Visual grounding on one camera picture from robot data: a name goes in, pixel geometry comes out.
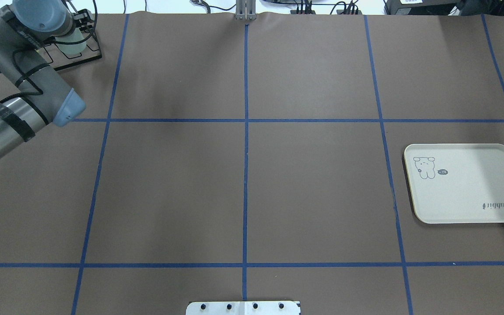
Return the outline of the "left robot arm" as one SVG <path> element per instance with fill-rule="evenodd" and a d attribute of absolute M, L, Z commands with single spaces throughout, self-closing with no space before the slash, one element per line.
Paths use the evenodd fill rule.
<path fill-rule="evenodd" d="M 0 74 L 18 93 L 0 100 L 0 159 L 49 124 L 62 127 L 86 103 L 39 54 L 78 22 L 63 0 L 14 0 L 0 8 Z"/>

